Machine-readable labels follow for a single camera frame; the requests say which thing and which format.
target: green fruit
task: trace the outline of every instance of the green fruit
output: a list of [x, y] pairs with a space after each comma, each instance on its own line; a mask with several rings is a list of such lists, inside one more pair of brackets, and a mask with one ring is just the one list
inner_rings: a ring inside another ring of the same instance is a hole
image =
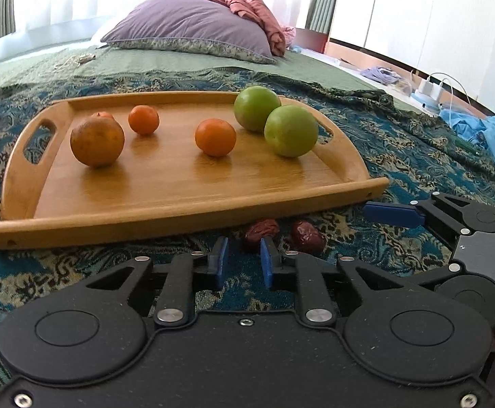
[[279, 106], [281, 101], [273, 91], [262, 86], [252, 86], [242, 90], [236, 97], [234, 116], [245, 129], [262, 133], [268, 115]]
[[317, 143], [319, 126], [311, 113], [295, 105], [278, 107], [266, 120], [264, 138], [274, 152], [295, 158]]

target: red date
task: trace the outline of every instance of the red date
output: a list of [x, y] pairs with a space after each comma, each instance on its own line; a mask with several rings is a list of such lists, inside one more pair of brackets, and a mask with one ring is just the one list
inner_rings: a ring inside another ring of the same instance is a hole
[[275, 238], [278, 234], [279, 226], [274, 219], [256, 222], [246, 230], [242, 238], [244, 249], [252, 253], [258, 253], [260, 251], [260, 240], [263, 237], [270, 236]]
[[319, 256], [326, 245], [319, 230], [308, 221], [296, 221], [291, 228], [293, 244], [298, 251]]

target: blue gripper pad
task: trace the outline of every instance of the blue gripper pad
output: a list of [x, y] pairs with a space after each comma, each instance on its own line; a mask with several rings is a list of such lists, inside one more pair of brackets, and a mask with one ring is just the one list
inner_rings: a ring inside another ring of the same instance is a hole
[[413, 205], [368, 201], [363, 208], [363, 214], [369, 221], [396, 227], [415, 228], [425, 224], [425, 216]]
[[228, 238], [225, 238], [221, 251], [219, 252], [219, 266], [217, 268], [217, 285], [220, 289], [225, 285], [225, 272], [228, 260]]
[[272, 288], [272, 258], [264, 239], [260, 240], [260, 264], [263, 267], [264, 285], [267, 289]]

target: blue paisley fabric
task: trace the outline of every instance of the blue paisley fabric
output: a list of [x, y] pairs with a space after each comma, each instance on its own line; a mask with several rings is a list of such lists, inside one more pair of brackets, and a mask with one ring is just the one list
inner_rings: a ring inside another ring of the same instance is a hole
[[[54, 100], [140, 91], [238, 91], [255, 84], [309, 104], [334, 121], [357, 147], [371, 175], [389, 178], [383, 201], [407, 203], [439, 190], [495, 205], [495, 165], [490, 155], [460, 144], [441, 119], [397, 110], [392, 97], [383, 91], [326, 89], [242, 68], [77, 77], [46, 85], [1, 88], [0, 194], [4, 169], [16, 138], [30, 119]], [[27, 150], [32, 159], [42, 153], [48, 138], [43, 134], [33, 140]], [[322, 257], [329, 263], [339, 256], [355, 256], [405, 276], [442, 266], [449, 258], [448, 250], [423, 229], [369, 223], [363, 218], [360, 205], [304, 218], [326, 237]], [[281, 249], [289, 247], [287, 235], [292, 221], [279, 221]], [[197, 308], [291, 307], [289, 293], [270, 293], [264, 288], [258, 257], [241, 252], [239, 238], [244, 230], [229, 228], [105, 246], [0, 252], [0, 322], [7, 312], [32, 299], [134, 256], [146, 255], [155, 262], [167, 262], [176, 253], [210, 249], [222, 234], [232, 241], [225, 287], [219, 292], [198, 293]], [[8, 379], [0, 359], [0, 386]]]

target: folded pink quilt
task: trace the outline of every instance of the folded pink quilt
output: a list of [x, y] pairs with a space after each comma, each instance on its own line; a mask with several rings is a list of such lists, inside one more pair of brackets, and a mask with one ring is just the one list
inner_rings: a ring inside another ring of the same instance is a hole
[[286, 27], [285, 32], [262, 0], [220, 0], [241, 18], [257, 23], [266, 33], [270, 50], [276, 56], [283, 56], [285, 49], [295, 37], [295, 29]]

